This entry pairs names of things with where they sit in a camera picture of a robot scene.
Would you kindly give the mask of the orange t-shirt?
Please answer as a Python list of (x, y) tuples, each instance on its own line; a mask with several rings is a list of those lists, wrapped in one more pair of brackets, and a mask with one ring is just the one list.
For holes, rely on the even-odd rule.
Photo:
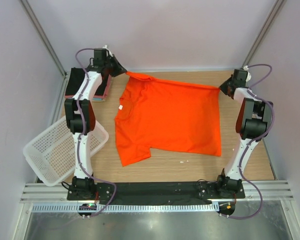
[(128, 72), (114, 119), (123, 166), (150, 158), (151, 149), (219, 157), (219, 88)]

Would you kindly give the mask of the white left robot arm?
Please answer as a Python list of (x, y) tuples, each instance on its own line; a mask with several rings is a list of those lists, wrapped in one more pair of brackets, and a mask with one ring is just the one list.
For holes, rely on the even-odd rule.
[(107, 45), (91, 50), (93, 57), (88, 67), (79, 63), (84, 79), (78, 91), (64, 102), (66, 125), (72, 133), (75, 152), (74, 176), (67, 187), (68, 200), (91, 200), (97, 194), (90, 151), (92, 132), (97, 124), (92, 100), (104, 80), (127, 72)]

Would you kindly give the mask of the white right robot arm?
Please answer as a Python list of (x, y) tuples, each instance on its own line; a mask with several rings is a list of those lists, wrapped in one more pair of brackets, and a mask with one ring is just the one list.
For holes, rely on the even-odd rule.
[(268, 135), (274, 123), (273, 103), (253, 93), (247, 86), (251, 78), (246, 65), (235, 69), (231, 77), (219, 86), (225, 95), (241, 104), (235, 125), (238, 144), (215, 185), (215, 192), (221, 198), (231, 198), (243, 191), (243, 173), (252, 151)]

